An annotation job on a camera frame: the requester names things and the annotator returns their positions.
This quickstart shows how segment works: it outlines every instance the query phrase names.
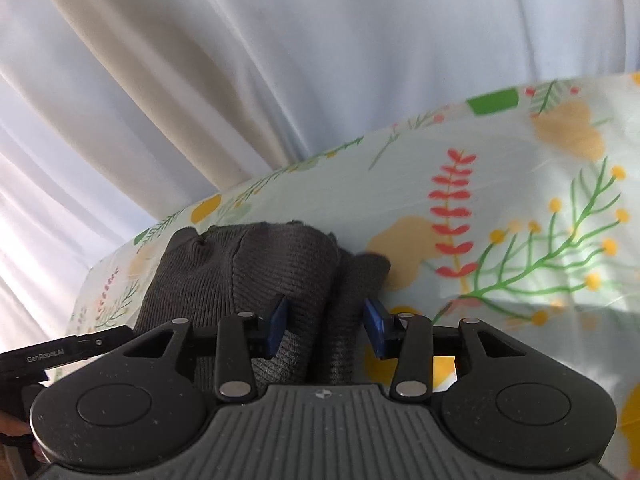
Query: ribbed gray panel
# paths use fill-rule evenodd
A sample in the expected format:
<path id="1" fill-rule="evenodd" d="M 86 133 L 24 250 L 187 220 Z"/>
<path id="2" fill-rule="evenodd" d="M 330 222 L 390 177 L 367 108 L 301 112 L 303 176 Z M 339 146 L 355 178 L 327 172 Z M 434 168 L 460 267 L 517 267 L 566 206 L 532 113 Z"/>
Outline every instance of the ribbed gray panel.
<path id="1" fill-rule="evenodd" d="M 51 467 L 43 480 L 104 480 Z M 549 475 L 493 468 L 463 454 L 424 407 L 391 402 L 377 386 L 270 386 L 221 409 L 174 459 L 113 480 L 611 480 L 595 465 Z"/>

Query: metal pin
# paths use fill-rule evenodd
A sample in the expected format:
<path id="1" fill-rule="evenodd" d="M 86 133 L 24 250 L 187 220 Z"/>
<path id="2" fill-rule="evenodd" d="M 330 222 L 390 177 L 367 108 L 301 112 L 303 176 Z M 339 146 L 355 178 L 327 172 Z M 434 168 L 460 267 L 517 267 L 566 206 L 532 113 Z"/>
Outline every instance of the metal pin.
<path id="1" fill-rule="evenodd" d="M 244 381 L 228 381 L 220 386 L 220 393 L 225 397 L 244 397 L 251 393 L 251 385 Z"/>
<path id="2" fill-rule="evenodd" d="M 402 381 L 396 385 L 396 392 L 403 397 L 420 397 L 427 392 L 427 385 L 420 381 Z"/>

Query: folded gray fabric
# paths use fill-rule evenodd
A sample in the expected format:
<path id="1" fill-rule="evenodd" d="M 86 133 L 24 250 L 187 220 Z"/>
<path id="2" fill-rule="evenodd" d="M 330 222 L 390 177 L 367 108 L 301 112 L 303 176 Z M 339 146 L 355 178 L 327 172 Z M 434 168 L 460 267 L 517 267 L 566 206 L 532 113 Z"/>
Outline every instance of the folded gray fabric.
<path id="1" fill-rule="evenodd" d="M 383 269 L 382 256 L 351 256 L 335 238 L 300 222 L 212 226 L 201 235 L 184 228 L 167 245 L 134 330 L 176 317 L 194 327 L 216 326 L 236 312 L 259 314 L 284 294 L 292 304 L 287 331 L 276 357 L 252 361 L 258 386 L 307 376 L 343 380 L 353 367 L 349 335 L 360 323 L 364 297 L 380 289 Z M 213 358 L 197 359 L 196 386 L 213 390 L 213 366 Z"/>

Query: tan heart shape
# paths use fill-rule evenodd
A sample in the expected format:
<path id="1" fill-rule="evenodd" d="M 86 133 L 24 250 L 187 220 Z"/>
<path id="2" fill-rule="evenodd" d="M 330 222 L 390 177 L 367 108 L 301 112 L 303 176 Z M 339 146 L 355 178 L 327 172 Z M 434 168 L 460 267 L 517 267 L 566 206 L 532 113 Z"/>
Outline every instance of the tan heart shape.
<path id="1" fill-rule="evenodd" d="M 539 140 L 580 158 L 599 160 L 604 156 L 604 142 L 590 119 L 589 105 L 576 99 L 565 101 L 546 114 L 533 115 L 531 123 Z"/>
<path id="2" fill-rule="evenodd" d="M 382 254 L 391 262 L 386 289 L 411 285 L 418 277 L 421 261 L 441 256 L 435 245 L 447 239 L 437 234 L 432 225 L 421 216 L 403 216 L 369 241 L 367 251 Z"/>

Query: floral tablecloth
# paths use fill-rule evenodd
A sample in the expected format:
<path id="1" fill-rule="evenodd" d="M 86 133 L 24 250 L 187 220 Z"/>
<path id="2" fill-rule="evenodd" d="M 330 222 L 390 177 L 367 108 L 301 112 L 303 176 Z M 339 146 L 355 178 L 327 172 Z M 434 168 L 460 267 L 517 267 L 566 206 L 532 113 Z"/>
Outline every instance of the floral tablecloth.
<path id="1" fill-rule="evenodd" d="M 640 74 L 444 106 L 163 219 L 92 269 L 68 332 L 134 323 L 181 227 L 302 220 L 388 256 L 396 312 L 481 317 L 601 384 L 619 418 L 602 464 L 638 479 L 639 158 Z M 358 348 L 358 380 L 388 383 L 395 363 Z M 436 386 L 454 378 L 436 358 Z"/>

